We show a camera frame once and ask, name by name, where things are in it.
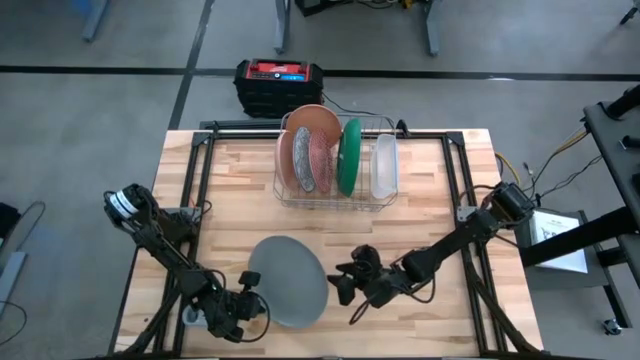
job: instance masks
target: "concrete floor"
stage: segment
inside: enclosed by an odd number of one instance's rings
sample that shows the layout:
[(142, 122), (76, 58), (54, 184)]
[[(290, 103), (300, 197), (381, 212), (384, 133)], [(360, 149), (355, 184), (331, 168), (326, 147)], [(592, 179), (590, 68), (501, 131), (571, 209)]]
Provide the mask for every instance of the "concrete floor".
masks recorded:
[[(0, 64), (185, 66), (203, 0), (112, 1), (98, 38), (80, 40), (83, 17), (47, 0), (0, 3)], [(626, 0), (449, 0), (442, 53), (425, 56), (419, 14), (344, 6), (304, 19), (292, 9), (286, 58), (325, 68), (443, 71), (640, 73), (640, 19), (617, 21)], [(217, 0), (199, 67), (272, 58), (270, 1)], [(239, 26), (238, 18), (251, 26)], [(47, 212), (26, 243), (29, 260), (12, 301), (29, 314), (2, 359), (70, 359), (104, 354), (132, 257), (131, 240), (102, 211), (102, 192), (131, 182), (151, 186), (178, 92), (179, 76), (0, 74), (0, 201)], [(632, 83), (489, 80), (325, 79), (344, 107), (405, 119), (414, 128), (491, 130), (494, 146), (519, 164), (540, 164), (579, 126), (583, 106), (619, 96)], [(196, 77), (181, 129), (200, 121), (246, 119), (231, 78)], [(597, 154), (588, 138), (560, 156), (545, 189)], [(584, 209), (594, 218), (621, 205), (604, 164), (593, 166), (546, 207)], [(634, 324), (640, 293), (623, 266), (613, 269)], [(637, 359), (638, 331), (607, 337), (612, 316), (601, 289), (534, 292), (545, 348), (554, 354)], [(20, 324), (7, 310), (0, 339)]]

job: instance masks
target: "butcher block tabletop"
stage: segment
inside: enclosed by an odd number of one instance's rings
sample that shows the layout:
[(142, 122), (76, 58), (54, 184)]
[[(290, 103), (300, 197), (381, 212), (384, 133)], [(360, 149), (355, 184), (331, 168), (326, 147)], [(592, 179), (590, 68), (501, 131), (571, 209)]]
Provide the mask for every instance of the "butcher block tabletop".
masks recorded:
[[(474, 184), (500, 181), (489, 131), (460, 130), (466, 142)], [(167, 133), (153, 195), (161, 207), (179, 207), (193, 131)], [(441, 142), (398, 140), (399, 193), (395, 203), (377, 213), (293, 209), (273, 193), (275, 140), (216, 140), (206, 199), (212, 209), (202, 220), (197, 261), (226, 274), (229, 288), (239, 291), (252, 249), (263, 239), (286, 235), (304, 243), (327, 274), (351, 261), (358, 245), (376, 247), (384, 265), (411, 249), (428, 246), (454, 230), (452, 202)], [(464, 189), (458, 156), (452, 147), (459, 188)], [(200, 151), (192, 199), (197, 198), (204, 151)], [(482, 199), (487, 190), (478, 189)], [(501, 232), (511, 238), (510, 232)], [(487, 245), (498, 301), (511, 321), (534, 346), (542, 340), (518, 250), (502, 241)], [(117, 330), (115, 351), (132, 344), (161, 303), (166, 270), (139, 250)], [(364, 300), (358, 294), (341, 306), (329, 286), (324, 314), (310, 328), (292, 329), (272, 323), (255, 343), (235, 344), (211, 336), (205, 328), (187, 327), (183, 357), (441, 357), (477, 356), (473, 318), (462, 258), (456, 253), (442, 264), (435, 299), (428, 305), (397, 296), (381, 309), (370, 308), (355, 325), (348, 324)], [(431, 285), (417, 295), (427, 298)], [(489, 313), (483, 306), (489, 348), (496, 349)], [(177, 305), (169, 319), (167, 349), (172, 344)], [(247, 338), (259, 335), (266, 317), (241, 322)]]

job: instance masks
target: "dish rack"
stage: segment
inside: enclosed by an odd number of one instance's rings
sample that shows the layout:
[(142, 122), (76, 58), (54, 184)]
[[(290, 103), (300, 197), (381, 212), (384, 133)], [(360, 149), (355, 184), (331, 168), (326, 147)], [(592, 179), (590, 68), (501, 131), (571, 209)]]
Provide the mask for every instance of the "dish rack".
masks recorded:
[[(282, 118), (280, 132), (285, 130), (290, 114), (291, 113), (288, 113)], [(395, 134), (394, 122), (390, 118), (382, 115), (348, 113), (338, 113), (336, 115), (343, 128), (349, 120), (354, 118), (360, 119), (362, 128), (360, 133), (361, 142), (358, 177), (356, 178), (355, 189), (351, 196), (346, 197), (340, 193), (335, 172), (331, 182), (331, 190), (327, 193), (321, 193), (317, 187), (312, 192), (306, 192), (300, 186), (298, 186), (296, 191), (289, 190), (280, 182), (274, 173), (273, 193), (285, 207), (378, 212), (393, 204), (398, 197), (397, 186), (395, 190), (384, 199), (376, 199), (371, 192), (373, 186), (371, 175), (372, 154), (376, 151), (376, 141), (380, 134)], [(337, 157), (338, 145), (335, 145), (331, 149), (334, 171), (337, 171), (335, 170), (337, 167)]]

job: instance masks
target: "battery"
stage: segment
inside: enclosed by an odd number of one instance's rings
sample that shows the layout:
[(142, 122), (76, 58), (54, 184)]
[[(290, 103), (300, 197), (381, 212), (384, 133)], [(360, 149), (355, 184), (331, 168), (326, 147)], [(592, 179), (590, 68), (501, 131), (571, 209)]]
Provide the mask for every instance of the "battery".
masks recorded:
[(302, 105), (322, 104), (322, 69), (283, 60), (244, 60), (233, 83), (244, 112), (251, 117), (282, 118)]

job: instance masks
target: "clear plastic container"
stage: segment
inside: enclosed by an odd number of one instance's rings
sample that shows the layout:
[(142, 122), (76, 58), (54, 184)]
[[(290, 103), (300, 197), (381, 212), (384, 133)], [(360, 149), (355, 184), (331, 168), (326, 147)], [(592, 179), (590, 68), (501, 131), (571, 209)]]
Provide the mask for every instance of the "clear plastic container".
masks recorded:
[(381, 134), (371, 154), (371, 194), (384, 199), (398, 191), (398, 144), (396, 137)]

